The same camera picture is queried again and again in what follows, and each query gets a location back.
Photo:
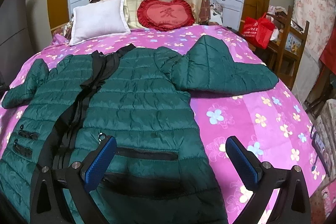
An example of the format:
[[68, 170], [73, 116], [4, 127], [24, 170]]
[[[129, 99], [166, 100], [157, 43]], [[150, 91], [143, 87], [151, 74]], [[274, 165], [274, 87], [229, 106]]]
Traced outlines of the pink floral bed cover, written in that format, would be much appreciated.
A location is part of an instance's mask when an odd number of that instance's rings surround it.
[[[137, 48], [166, 47], [186, 54], [202, 36], [224, 41], [237, 63], [262, 64], [247, 42], [220, 26], [190, 26], [163, 32], [136, 29], [128, 35], [112, 35], [87, 40], [76, 46], [68, 43], [52, 44], [31, 57], [22, 67], [11, 89], [22, 84], [31, 65], [37, 59], [53, 69], [68, 55], [105, 55], [133, 45]], [[200, 129], [200, 137], [210, 166], [222, 192], [227, 223], [232, 223], [252, 196], [234, 169], [226, 153], [226, 141], [237, 137], [242, 145], [260, 161], [268, 161], [276, 168], [290, 169], [299, 165], [312, 194], [325, 178], [322, 163], [311, 145], [312, 123], [290, 89], [278, 78], [273, 89], [223, 96], [219, 93], [191, 91], [190, 106]], [[1, 101], [1, 158], [10, 135], [26, 107], [4, 109]]]

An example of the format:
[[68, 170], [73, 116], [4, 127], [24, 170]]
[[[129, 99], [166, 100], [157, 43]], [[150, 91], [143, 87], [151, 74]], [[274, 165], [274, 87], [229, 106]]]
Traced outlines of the dark green puffer jacket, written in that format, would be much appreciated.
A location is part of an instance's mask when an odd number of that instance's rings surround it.
[[92, 193], [109, 223], [227, 223], [190, 93], [240, 96], [277, 83], [265, 65], [235, 62], [208, 35], [184, 55], [129, 45], [68, 55], [53, 69], [37, 59], [2, 101], [26, 109], [1, 158], [1, 198], [29, 222], [42, 169], [83, 161], [112, 136], [117, 150]]

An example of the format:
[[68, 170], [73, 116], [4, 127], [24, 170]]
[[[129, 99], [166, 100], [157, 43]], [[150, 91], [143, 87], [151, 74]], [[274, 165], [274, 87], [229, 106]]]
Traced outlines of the red shopping bag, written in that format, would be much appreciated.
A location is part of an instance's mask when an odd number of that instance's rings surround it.
[[262, 17], [258, 19], [246, 17], [245, 23], [241, 32], [242, 37], [252, 46], [266, 49], [270, 38], [275, 29], [275, 25], [266, 18], [265, 12]]

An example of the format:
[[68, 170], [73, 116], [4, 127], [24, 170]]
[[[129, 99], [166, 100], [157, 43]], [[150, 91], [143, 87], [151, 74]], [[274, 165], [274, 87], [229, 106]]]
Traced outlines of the brown floral pillow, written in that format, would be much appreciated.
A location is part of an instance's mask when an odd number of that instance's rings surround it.
[[61, 25], [60, 27], [56, 28], [56, 30], [54, 30], [52, 36], [55, 36], [56, 34], [59, 34], [59, 35], [65, 37], [67, 40], [70, 40], [73, 23], [74, 23], [74, 15], [72, 14], [70, 21]]

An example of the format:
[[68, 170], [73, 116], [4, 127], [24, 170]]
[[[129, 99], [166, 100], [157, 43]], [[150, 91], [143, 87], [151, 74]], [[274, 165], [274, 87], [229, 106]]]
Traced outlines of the pink floral curtain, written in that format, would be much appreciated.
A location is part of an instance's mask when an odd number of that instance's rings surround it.
[[294, 95], [304, 102], [317, 81], [321, 56], [335, 21], [335, 0], [294, 0], [293, 18], [305, 27], [309, 22], [306, 44], [294, 82]]

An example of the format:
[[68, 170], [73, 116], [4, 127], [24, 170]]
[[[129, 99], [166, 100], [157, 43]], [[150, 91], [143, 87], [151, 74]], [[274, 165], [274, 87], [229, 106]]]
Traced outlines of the wooden chair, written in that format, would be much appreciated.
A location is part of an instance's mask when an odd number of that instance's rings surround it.
[[267, 51], [270, 59], [267, 62], [277, 77], [292, 89], [298, 73], [299, 65], [305, 48], [310, 23], [305, 22], [301, 28], [293, 19], [293, 7], [288, 7], [288, 13], [276, 12], [269, 14], [274, 21], [281, 24], [277, 42], [269, 42]]

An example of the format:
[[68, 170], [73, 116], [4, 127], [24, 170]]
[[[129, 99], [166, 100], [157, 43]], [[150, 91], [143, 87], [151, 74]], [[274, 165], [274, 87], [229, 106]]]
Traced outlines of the white pillow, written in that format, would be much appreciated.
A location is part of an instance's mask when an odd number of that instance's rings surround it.
[[125, 0], [103, 0], [73, 9], [70, 45], [130, 33], [123, 11]]

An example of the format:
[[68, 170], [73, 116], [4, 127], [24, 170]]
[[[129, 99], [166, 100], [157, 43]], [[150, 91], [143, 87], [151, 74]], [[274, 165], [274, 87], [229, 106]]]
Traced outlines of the red heart-shaped cushion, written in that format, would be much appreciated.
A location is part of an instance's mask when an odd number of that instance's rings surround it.
[[144, 0], [137, 9], [140, 25], [157, 31], [171, 31], [195, 23], [192, 9], [184, 0]]

